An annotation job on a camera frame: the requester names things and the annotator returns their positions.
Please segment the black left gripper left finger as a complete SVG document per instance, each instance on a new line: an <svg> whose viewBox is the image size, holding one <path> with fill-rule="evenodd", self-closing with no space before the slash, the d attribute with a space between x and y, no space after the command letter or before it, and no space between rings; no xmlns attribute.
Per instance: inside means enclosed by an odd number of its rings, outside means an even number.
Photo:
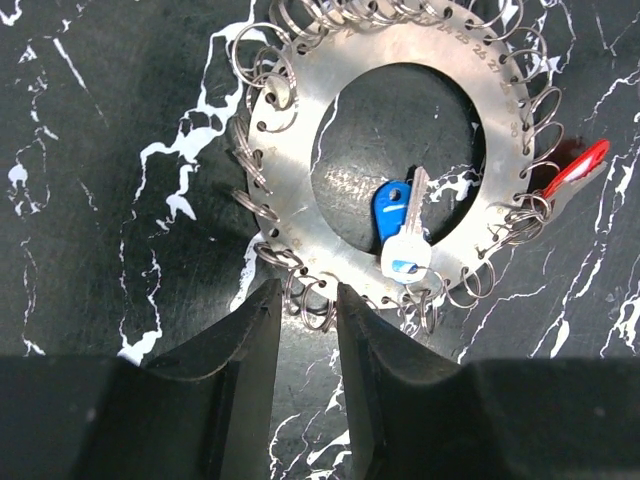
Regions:
<svg viewBox="0 0 640 480"><path fill-rule="evenodd" d="M234 312L144 367L97 364L74 479L262 479L282 290L265 281Z"/></svg>

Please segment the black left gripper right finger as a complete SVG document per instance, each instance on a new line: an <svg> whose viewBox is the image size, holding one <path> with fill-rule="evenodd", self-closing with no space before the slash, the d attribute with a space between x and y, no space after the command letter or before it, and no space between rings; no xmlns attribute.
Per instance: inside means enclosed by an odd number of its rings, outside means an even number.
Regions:
<svg viewBox="0 0 640 480"><path fill-rule="evenodd" d="M402 333L347 284L336 307L353 478L504 478L476 372Z"/></svg>

